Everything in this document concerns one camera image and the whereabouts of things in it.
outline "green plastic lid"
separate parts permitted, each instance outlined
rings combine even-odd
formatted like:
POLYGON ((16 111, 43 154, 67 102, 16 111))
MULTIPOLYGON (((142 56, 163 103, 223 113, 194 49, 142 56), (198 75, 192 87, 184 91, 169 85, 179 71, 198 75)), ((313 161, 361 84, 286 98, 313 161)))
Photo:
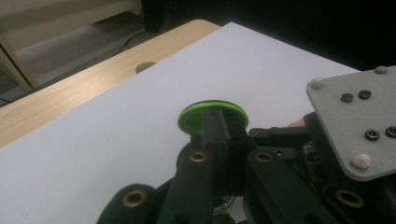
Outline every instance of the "green plastic lid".
POLYGON ((207 109, 225 108, 239 114, 241 120, 248 126, 248 115, 244 109, 225 101, 202 101, 187 106, 178 116, 177 125, 181 131, 187 134, 202 134, 202 113, 207 109))

